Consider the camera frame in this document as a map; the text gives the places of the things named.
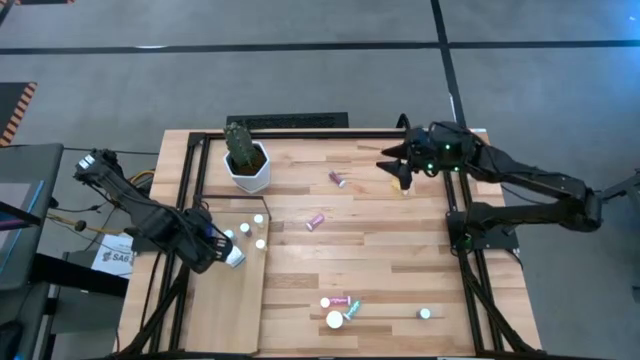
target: wooden board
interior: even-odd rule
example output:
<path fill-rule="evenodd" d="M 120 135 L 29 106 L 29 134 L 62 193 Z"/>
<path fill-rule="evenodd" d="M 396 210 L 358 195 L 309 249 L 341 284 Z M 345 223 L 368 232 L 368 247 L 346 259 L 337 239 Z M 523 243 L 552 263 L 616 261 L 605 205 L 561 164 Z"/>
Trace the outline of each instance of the wooden board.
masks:
<path fill-rule="evenodd" d="M 152 196 L 159 201 L 175 203 L 187 136 L 188 132 L 181 130 L 165 133 L 152 188 Z M 375 162 L 384 159 L 381 149 L 398 142 L 263 141 L 272 159 L 272 183 L 263 194 L 273 219 L 258 356 L 473 355 L 460 272 L 457 260 L 449 253 L 443 179 L 416 176 L 406 197 L 394 190 L 391 175 L 377 169 Z M 205 194 L 244 195 L 220 166 L 226 152 L 224 142 L 214 141 L 211 145 Z M 191 174 L 190 194 L 196 164 L 197 161 Z M 345 177 L 348 184 L 344 189 L 329 181 L 330 170 Z M 457 176 L 454 186 L 459 194 Z M 471 181 L 470 186 L 474 199 L 502 204 L 499 185 Z M 254 212 L 262 205 L 216 200 L 210 206 L 212 211 Z M 304 223 L 317 213 L 327 219 L 310 233 Z M 525 341 L 539 347 L 519 265 L 504 251 L 485 254 L 498 308 Z M 127 336 L 137 331 L 130 325 L 139 322 L 140 315 L 129 309 L 139 308 L 150 266 L 149 261 L 140 266 L 137 261 L 134 264 L 123 317 L 137 315 L 137 319 L 121 321 L 123 344 L 130 341 Z M 188 350 L 194 350 L 190 346 L 195 341 L 192 336 L 200 336 L 194 333 L 205 331 L 194 327 L 194 319 L 199 316 L 192 306 L 194 297 L 201 291 L 213 291 L 208 284 L 194 285 L 190 283 L 180 344 Z M 361 300 L 362 308 L 353 322 L 331 331 L 325 325 L 326 310 L 320 308 L 319 301 L 338 295 Z M 415 319 L 420 307 L 431 309 L 433 318 Z M 485 316 L 481 316 L 481 323 L 485 347 L 490 348 Z M 169 331 L 170 321 L 165 322 L 163 333 Z M 167 339 L 163 336 L 161 344 L 166 344 Z"/>
<path fill-rule="evenodd" d="M 245 261 L 235 268 L 214 263 L 209 270 L 189 278 L 193 294 L 187 348 L 192 351 L 252 354 L 258 351 L 262 312 L 262 285 L 267 253 L 255 247 L 257 239 L 269 243 L 269 225 L 253 225 L 255 213 L 212 213 L 214 223 L 236 233 Z M 252 224 L 252 236 L 240 232 L 240 224 Z"/>

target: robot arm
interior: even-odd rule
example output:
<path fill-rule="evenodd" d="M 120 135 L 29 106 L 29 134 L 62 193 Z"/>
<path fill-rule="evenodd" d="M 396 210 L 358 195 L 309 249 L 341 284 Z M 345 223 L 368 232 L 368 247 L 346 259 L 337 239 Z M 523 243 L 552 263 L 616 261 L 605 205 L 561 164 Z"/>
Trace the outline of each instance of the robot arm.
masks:
<path fill-rule="evenodd" d="M 224 235 L 212 236 L 211 215 L 203 209 L 177 209 L 151 200 L 128 182 L 110 150 L 93 150 L 76 165 L 74 177 L 91 187 L 101 187 L 129 215 L 134 238 L 146 238 L 163 252 L 175 251 L 190 269 L 203 273 L 214 261 L 226 261 L 237 248 Z"/>
<path fill-rule="evenodd" d="M 396 176 L 403 190 L 411 186 L 412 172 L 434 177 L 440 171 L 464 171 L 478 181 L 507 182 L 558 199 L 551 204 L 498 208 L 474 202 L 465 221 L 471 232 L 520 224 L 560 224 L 590 232 L 602 223 L 602 201 L 582 180 L 521 164 L 456 123 L 407 129 L 405 141 L 382 154 L 397 160 L 376 165 Z"/>

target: paper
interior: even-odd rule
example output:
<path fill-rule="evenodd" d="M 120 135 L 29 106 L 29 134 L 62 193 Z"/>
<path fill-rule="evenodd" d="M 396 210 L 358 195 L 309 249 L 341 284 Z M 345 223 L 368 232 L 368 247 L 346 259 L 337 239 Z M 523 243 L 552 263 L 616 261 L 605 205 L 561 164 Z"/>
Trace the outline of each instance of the paper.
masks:
<path fill-rule="evenodd" d="M 135 258 L 132 243 L 133 238 L 127 234 L 105 235 L 91 269 L 129 279 Z"/>

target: concrete floor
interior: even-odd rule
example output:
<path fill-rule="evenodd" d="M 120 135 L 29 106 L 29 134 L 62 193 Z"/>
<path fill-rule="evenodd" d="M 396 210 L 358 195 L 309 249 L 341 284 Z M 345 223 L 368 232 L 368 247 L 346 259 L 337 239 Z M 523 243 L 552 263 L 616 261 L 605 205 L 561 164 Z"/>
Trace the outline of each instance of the concrete floor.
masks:
<path fill-rule="evenodd" d="M 441 0 L 450 41 L 640 39 L 637 1 Z M 435 41 L 425 0 L 78 0 L 14 7 L 0 48 L 332 41 Z M 631 176 L 640 136 L 640 48 L 453 50 L 470 127 L 523 162 L 602 188 Z M 348 111 L 352 127 L 452 120 L 438 50 L 298 51 L 0 58 L 0 81 L 35 81 L 15 143 L 157 151 L 168 128 L 219 128 L 227 115 Z M 97 196 L 71 179 L 65 152 L 55 195 L 69 208 Z M 123 156 L 127 173 L 154 156 Z M 508 204 L 520 200 L 507 195 Z M 101 224 L 106 212 L 84 218 Z M 554 354 L 640 353 L 638 214 L 625 199 L 593 234 L 518 230 L 542 344 Z M 117 227 L 126 222 L 118 220 Z M 83 249 L 47 224 L 40 251 Z M 66 336 L 55 358 L 109 352 L 113 331 Z"/>

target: white hexagonal pot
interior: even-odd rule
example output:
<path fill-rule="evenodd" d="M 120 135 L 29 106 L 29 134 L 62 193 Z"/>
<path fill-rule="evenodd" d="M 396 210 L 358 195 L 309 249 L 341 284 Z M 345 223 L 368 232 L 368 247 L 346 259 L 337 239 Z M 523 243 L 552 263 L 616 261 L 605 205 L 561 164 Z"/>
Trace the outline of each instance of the white hexagonal pot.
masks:
<path fill-rule="evenodd" d="M 231 166 L 229 166 L 229 161 L 231 161 L 231 157 L 227 152 L 227 155 L 224 156 L 224 165 L 227 167 L 227 172 L 231 175 L 233 181 L 235 181 L 236 185 L 242 190 L 248 192 L 249 194 L 256 193 L 271 183 L 271 159 L 269 158 L 269 154 L 267 154 L 267 150 L 264 149 L 262 143 L 259 141 L 253 141 L 254 145 L 258 145 L 264 157 L 267 159 L 265 163 L 262 165 L 260 170 L 253 176 L 244 176 L 244 175 L 236 175 L 231 170 Z"/>

